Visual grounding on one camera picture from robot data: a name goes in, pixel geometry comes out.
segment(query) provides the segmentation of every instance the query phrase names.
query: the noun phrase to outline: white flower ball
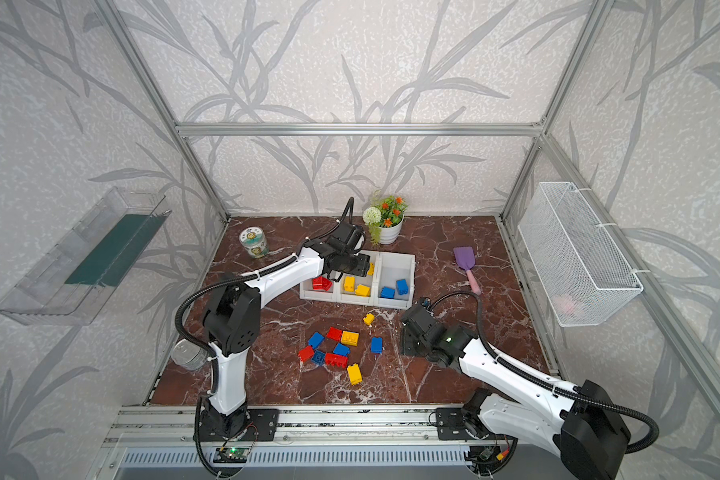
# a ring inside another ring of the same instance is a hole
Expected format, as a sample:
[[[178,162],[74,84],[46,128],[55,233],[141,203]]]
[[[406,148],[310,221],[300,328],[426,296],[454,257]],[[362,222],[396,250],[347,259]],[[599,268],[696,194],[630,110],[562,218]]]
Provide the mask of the white flower ball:
[[[377,224],[382,221],[382,212],[375,206],[369,206],[362,213],[362,218],[366,224]]]

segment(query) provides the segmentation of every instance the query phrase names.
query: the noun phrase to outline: potted plant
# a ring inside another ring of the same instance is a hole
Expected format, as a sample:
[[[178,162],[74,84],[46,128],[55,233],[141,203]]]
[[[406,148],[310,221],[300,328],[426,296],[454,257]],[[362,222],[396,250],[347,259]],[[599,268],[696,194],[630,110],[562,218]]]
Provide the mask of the potted plant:
[[[381,200],[374,197],[372,206],[362,215],[374,245],[389,245],[398,238],[407,208],[403,197],[391,195]]]

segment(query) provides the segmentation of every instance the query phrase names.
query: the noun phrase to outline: green panel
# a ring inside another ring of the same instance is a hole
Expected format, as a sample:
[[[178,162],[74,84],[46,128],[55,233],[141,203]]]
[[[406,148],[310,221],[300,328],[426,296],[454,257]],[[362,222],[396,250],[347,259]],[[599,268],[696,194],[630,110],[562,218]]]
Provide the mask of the green panel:
[[[65,283],[118,286],[166,218],[163,215],[125,215]]]

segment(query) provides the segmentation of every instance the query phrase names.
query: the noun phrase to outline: metal vent grille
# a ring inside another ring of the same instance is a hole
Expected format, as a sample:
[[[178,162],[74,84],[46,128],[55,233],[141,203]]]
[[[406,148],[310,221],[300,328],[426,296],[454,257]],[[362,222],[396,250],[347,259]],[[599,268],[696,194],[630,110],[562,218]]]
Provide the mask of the metal vent grille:
[[[209,461],[213,447],[204,448]],[[462,466],[467,446],[256,446],[246,467]],[[128,448],[121,468],[197,467],[192,447]]]

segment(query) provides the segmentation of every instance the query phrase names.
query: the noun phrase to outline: blue lego brick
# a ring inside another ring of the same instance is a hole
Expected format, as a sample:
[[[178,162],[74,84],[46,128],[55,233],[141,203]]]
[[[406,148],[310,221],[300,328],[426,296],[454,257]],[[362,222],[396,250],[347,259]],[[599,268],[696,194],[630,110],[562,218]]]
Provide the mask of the blue lego brick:
[[[394,288],[388,286],[382,287],[382,292],[378,294],[381,298],[394,298]]]
[[[371,339],[371,353],[381,353],[382,345],[382,338],[380,336],[373,337]]]
[[[317,333],[317,332],[314,332],[314,333],[312,334],[312,338],[310,338],[307,343],[309,344],[310,347],[312,347],[313,349],[317,350],[317,347],[319,347],[320,344],[322,343],[322,341],[325,340],[325,339],[326,339],[326,338],[325,338],[324,336],[320,335],[320,334]]]
[[[403,280],[398,280],[398,293],[401,295],[407,295],[408,294],[408,282]]]
[[[312,363],[316,365],[322,365],[326,362],[326,353],[320,350],[315,350],[315,355],[312,356]]]
[[[341,343],[338,343],[338,344],[336,344],[336,348],[333,349],[333,352],[336,355],[349,356],[349,347],[346,345],[342,345]]]

